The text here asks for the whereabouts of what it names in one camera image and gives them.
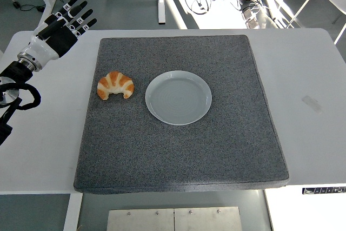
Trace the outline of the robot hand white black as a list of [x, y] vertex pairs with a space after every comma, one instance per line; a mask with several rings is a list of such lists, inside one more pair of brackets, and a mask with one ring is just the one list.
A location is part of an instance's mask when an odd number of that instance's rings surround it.
[[40, 71], [49, 61], [64, 56], [78, 38], [97, 22], [95, 18], [86, 21], [93, 9], [81, 15], [87, 2], [76, 5], [77, 1], [69, 0], [33, 31], [28, 46], [17, 55], [20, 64], [30, 71]]

